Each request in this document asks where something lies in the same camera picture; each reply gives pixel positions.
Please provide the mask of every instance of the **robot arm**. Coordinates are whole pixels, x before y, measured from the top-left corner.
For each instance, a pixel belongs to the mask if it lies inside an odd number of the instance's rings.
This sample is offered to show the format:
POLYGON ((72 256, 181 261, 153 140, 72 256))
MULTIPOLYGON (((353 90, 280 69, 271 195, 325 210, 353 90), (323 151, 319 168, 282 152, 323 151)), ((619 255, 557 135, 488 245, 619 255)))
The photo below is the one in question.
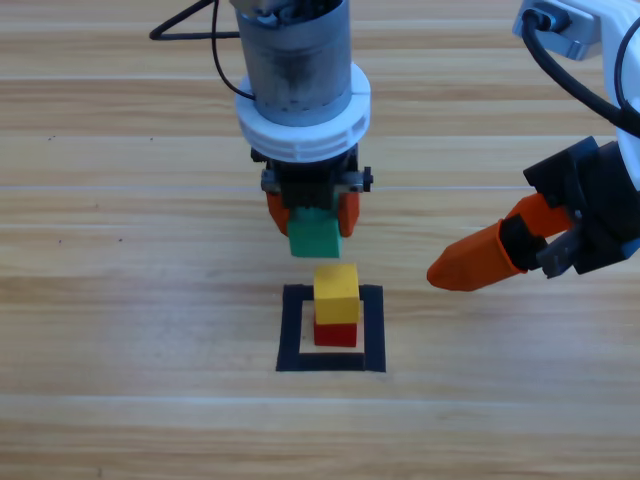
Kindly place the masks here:
POLYGON ((220 0, 200 0, 151 33, 153 40, 212 40, 223 81, 278 229, 297 257, 338 258, 359 216, 359 195, 373 183, 358 168, 369 129, 371 88, 352 62, 349 0, 230 0, 238 33, 216 32, 220 0), (210 34, 164 32, 214 5, 210 34), (247 76, 239 88, 224 76, 216 40, 240 38, 247 76))
POLYGON ((638 19, 633 0, 525 0, 514 33, 560 86, 616 126, 618 141, 600 147, 587 138, 525 170, 536 193, 449 246, 429 269, 432 285, 474 291, 537 269, 548 278, 571 267, 585 274, 640 247, 638 19), (612 103, 566 74, 545 49, 576 61, 602 54, 612 103))

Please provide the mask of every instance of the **wood grain surface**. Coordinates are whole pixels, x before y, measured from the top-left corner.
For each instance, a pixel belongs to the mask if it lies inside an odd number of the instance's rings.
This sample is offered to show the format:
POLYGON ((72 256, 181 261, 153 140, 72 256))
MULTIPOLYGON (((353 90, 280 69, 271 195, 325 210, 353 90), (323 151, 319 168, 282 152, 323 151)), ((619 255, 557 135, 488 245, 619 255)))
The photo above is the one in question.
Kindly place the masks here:
POLYGON ((519 0, 353 0, 377 188, 344 261, 385 288, 386 374, 274 371, 282 286, 319 262, 268 217, 207 42, 148 40, 189 3, 0 0, 0 478, 640 478, 637 260, 426 282, 524 168, 613 138, 511 35, 519 0))

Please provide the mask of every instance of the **cylindrical motor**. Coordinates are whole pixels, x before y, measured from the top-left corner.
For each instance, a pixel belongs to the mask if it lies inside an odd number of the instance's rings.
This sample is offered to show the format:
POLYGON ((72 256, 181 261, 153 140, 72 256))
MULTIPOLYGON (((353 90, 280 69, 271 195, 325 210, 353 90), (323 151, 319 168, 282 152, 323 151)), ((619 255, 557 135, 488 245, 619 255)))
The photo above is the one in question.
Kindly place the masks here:
POLYGON ((263 117, 308 127, 345 110, 352 96, 349 0, 297 0, 269 17, 236 15, 263 117))

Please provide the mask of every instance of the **black tape square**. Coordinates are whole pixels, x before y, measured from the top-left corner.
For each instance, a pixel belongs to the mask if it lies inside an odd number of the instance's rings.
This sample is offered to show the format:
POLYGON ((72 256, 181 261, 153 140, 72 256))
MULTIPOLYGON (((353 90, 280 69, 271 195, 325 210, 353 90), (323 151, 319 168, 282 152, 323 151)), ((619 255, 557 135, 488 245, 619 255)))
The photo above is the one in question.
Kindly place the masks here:
POLYGON ((313 301, 313 287, 285 285, 278 372, 386 372, 383 289, 360 287, 364 303, 364 353, 300 353, 302 304, 313 301))

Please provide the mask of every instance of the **white plastic housing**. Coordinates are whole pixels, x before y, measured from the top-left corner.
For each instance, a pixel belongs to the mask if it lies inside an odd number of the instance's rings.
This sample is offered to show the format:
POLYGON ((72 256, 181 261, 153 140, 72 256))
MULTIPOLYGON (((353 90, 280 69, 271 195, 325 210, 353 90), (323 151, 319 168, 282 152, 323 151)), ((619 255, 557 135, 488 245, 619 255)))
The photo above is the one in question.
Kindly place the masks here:
MULTIPOLYGON (((328 122, 288 127, 264 118, 254 102, 236 95, 236 114, 244 138, 261 154, 289 163, 312 163, 336 157, 354 147, 371 123, 371 85, 365 73, 351 66, 353 95, 347 108, 328 122)), ((240 89, 251 92, 246 77, 240 89)))
MULTIPOLYGON (((640 17, 640 3, 634 0, 562 0, 555 2, 593 15, 601 30, 605 87, 611 103, 618 105, 614 67, 622 39, 640 17)), ((622 84, 627 100, 640 111, 640 32, 629 43, 622 68, 622 84)), ((640 139, 617 129, 618 144, 631 181, 640 190, 640 139)))

